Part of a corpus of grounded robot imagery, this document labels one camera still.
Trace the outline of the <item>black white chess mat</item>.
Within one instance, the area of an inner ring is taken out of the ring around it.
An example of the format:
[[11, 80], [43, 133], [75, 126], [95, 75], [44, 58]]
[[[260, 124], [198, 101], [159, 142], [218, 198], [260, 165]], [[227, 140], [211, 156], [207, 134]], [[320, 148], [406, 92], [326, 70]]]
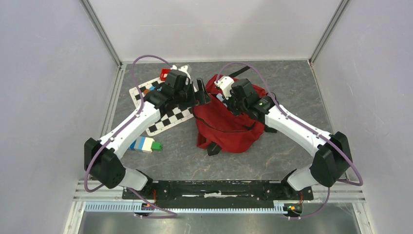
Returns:
[[[154, 78], [150, 81], [139, 84], [138, 88], [142, 93], [145, 86], [151, 87], [151, 86], [161, 85], [161, 83], [163, 83], [163, 81], [161, 81], [160, 78]], [[166, 114], [164, 114], [154, 124], [149, 126], [146, 129], [146, 134], [151, 137], [155, 136], [191, 118], [193, 118], [191, 107], [179, 108], [178, 106], [176, 106], [174, 109], [171, 109]]]

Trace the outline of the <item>red backpack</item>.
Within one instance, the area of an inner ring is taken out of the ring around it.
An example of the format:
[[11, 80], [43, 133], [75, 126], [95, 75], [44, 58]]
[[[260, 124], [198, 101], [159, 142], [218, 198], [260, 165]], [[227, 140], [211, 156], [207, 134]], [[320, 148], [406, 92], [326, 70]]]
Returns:
[[198, 129], [198, 148], [207, 150], [209, 156], [220, 152], [244, 153], [264, 132], [277, 132], [245, 114], [236, 116], [230, 112], [217, 98], [222, 92], [214, 85], [216, 77], [214, 75], [206, 84], [211, 103], [192, 109]]

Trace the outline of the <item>light blue pamphlet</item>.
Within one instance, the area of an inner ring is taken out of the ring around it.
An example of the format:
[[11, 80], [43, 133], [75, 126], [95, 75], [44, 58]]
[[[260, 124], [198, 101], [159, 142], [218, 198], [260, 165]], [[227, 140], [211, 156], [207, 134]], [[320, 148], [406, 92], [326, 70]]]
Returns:
[[222, 94], [217, 94], [216, 95], [216, 98], [220, 101], [220, 102], [223, 102], [224, 101], [224, 97], [222, 96]]

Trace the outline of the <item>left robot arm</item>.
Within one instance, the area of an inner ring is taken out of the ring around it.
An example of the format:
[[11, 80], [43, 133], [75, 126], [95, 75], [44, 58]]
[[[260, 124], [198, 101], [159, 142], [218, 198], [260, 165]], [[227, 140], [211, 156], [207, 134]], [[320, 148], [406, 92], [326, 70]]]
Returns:
[[135, 109], [116, 128], [100, 139], [89, 138], [84, 144], [85, 178], [92, 176], [102, 186], [134, 189], [140, 198], [152, 195], [153, 185], [149, 178], [136, 169], [124, 166], [121, 158], [130, 145], [168, 111], [205, 105], [211, 102], [204, 81], [196, 80], [197, 88], [186, 67], [171, 69], [166, 80], [143, 97]]

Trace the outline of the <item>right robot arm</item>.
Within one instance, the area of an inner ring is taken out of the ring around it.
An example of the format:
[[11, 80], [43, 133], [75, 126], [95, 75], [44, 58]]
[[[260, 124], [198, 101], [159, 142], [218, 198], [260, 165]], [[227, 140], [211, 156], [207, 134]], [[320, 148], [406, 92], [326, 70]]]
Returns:
[[284, 197], [294, 199], [301, 190], [316, 184], [332, 187], [350, 167], [348, 139], [343, 133], [320, 130], [286, 110], [270, 95], [260, 97], [247, 79], [224, 76], [215, 85], [222, 91], [224, 102], [233, 114], [245, 114], [283, 133], [313, 157], [311, 164], [293, 170], [283, 179]]

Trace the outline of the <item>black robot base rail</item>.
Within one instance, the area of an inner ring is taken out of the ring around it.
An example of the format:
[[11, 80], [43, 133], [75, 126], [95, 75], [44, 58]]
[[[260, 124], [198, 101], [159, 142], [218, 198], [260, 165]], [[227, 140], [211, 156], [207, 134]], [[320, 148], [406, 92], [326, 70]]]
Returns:
[[161, 208], [248, 209], [272, 208], [274, 201], [313, 200], [312, 183], [282, 180], [152, 180], [134, 194], [125, 189], [125, 200], [152, 199]]

